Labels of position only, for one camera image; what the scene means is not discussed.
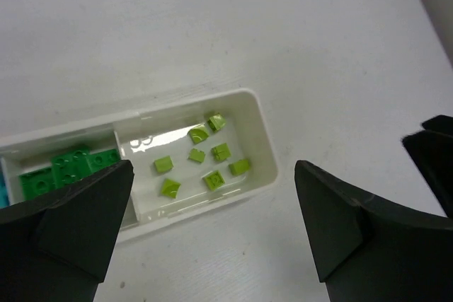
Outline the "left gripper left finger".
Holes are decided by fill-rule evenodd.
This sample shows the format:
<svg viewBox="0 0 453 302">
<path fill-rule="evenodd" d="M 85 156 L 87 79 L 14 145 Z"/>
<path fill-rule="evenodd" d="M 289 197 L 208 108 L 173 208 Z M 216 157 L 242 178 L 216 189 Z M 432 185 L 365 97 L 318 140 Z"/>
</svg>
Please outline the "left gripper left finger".
<svg viewBox="0 0 453 302">
<path fill-rule="evenodd" d="M 92 301 L 130 198 L 128 160 L 1 209 L 1 300 Z"/>
</svg>

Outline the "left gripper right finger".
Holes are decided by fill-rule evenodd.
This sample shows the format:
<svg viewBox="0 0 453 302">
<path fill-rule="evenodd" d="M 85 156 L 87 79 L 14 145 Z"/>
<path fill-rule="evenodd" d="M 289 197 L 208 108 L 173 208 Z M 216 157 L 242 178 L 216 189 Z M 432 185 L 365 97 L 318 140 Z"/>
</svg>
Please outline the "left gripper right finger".
<svg viewBox="0 0 453 302">
<path fill-rule="evenodd" d="M 331 301 L 451 301 L 452 220 L 402 206 L 308 161 L 294 181 Z"/>
</svg>

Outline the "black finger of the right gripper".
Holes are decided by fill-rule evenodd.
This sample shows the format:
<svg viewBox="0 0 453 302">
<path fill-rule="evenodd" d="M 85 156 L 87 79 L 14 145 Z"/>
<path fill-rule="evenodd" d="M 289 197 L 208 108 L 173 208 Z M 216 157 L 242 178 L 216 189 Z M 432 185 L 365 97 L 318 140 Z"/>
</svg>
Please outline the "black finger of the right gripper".
<svg viewBox="0 0 453 302">
<path fill-rule="evenodd" d="M 452 216 L 452 118 L 438 115 L 402 144 L 435 195 L 444 213 Z"/>
</svg>

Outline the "cyan lego brick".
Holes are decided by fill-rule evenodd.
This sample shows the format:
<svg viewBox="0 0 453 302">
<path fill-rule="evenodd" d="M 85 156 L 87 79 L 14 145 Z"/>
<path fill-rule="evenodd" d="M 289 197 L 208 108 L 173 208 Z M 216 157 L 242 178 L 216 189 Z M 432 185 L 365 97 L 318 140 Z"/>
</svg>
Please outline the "cyan lego brick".
<svg viewBox="0 0 453 302">
<path fill-rule="evenodd" d="M 4 170 L 4 160 L 3 160 L 3 158 L 1 158 L 0 183 L 1 183 L 0 207 L 3 209 L 3 208 L 8 207 L 10 205 L 9 193 L 8 193 L 8 188 L 7 188 L 7 185 L 6 185 L 6 174 L 5 174 L 5 170 Z"/>
</svg>

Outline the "lime lego piece eight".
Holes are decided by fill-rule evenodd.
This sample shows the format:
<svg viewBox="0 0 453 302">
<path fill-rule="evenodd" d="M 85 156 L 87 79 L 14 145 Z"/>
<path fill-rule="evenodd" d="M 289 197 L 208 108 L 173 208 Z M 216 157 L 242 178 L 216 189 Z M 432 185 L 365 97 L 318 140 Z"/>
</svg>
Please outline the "lime lego piece eight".
<svg viewBox="0 0 453 302">
<path fill-rule="evenodd" d="M 175 199 L 178 195 L 180 186 L 181 186 L 181 184 L 179 182 L 172 180 L 170 178 L 165 178 L 162 183 L 159 194 L 162 197 L 168 197 L 170 199 Z"/>
</svg>

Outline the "lime lego piece five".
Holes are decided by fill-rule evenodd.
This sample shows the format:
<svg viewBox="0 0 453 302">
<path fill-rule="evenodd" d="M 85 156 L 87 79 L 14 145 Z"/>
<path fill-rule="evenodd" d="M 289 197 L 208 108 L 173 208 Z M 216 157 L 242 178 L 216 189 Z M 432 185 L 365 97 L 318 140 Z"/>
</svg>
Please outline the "lime lego piece five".
<svg viewBox="0 0 453 302">
<path fill-rule="evenodd" d="M 153 162 L 153 167 L 156 173 L 160 175 L 173 170 L 174 164 L 170 156 L 164 156 L 156 159 Z"/>
</svg>

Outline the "lime lego piece six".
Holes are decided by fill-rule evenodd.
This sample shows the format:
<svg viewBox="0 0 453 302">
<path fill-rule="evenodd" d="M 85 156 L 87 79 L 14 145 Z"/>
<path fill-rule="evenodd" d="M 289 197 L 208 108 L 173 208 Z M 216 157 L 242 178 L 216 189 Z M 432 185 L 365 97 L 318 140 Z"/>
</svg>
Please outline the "lime lego piece six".
<svg viewBox="0 0 453 302">
<path fill-rule="evenodd" d="M 247 158 L 243 158 L 229 164 L 229 171 L 234 177 L 243 175 L 249 171 L 250 168 L 251 163 Z"/>
</svg>

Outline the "lime lego piece seven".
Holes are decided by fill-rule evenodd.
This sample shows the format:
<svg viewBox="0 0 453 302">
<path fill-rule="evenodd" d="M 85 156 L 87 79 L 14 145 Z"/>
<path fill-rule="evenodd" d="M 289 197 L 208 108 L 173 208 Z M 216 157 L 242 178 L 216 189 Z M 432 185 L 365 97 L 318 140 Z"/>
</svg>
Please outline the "lime lego piece seven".
<svg viewBox="0 0 453 302">
<path fill-rule="evenodd" d="M 215 191 L 225 184 L 224 178 L 222 177 L 222 174 L 218 170 L 212 171 L 202 179 L 206 184 L 207 188 L 211 191 Z"/>
</svg>

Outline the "lime lego piece four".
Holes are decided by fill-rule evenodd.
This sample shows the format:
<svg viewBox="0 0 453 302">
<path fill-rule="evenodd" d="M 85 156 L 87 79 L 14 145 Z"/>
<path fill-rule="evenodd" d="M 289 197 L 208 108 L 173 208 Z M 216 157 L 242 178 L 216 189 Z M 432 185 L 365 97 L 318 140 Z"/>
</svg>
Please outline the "lime lego piece four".
<svg viewBox="0 0 453 302">
<path fill-rule="evenodd" d="M 199 149 L 191 149 L 188 154 L 188 160 L 203 163 L 205 161 L 205 152 Z"/>
</svg>

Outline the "lime lego piece three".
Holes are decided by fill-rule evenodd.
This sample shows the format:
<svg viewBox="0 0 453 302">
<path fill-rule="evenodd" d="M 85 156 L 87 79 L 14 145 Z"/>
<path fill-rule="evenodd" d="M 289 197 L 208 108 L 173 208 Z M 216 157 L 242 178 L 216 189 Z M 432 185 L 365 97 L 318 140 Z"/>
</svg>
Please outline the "lime lego piece three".
<svg viewBox="0 0 453 302">
<path fill-rule="evenodd" d="M 216 162 L 225 161 L 231 156 L 231 152 L 227 143 L 212 147 L 211 153 Z"/>
</svg>

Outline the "lime lego piece two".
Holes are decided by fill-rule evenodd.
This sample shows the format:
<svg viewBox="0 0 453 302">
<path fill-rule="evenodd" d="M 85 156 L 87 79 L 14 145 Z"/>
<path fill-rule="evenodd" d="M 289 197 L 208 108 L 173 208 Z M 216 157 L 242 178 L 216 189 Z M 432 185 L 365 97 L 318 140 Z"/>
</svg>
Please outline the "lime lego piece two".
<svg viewBox="0 0 453 302">
<path fill-rule="evenodd" d="M 194 144 L 199 144 L 209 137 L 209 132 L 205 125 L 201 124 L 188 131 L 188 136 Z"/>
</svg>

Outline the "lime lego piece one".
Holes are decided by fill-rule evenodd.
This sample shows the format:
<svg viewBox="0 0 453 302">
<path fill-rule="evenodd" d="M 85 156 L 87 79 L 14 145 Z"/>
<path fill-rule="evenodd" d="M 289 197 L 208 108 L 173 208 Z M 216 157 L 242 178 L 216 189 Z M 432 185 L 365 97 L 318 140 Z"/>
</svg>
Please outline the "lime lego piece one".
<svg viewBox="0 0 453 302">
<path fill-rule="evenodd" d="M 213 133 L 217 133 L 224 128 L 226 120 L 220 113 L 215 113 L 208 117 L 207 124 Z"/>
</svg>

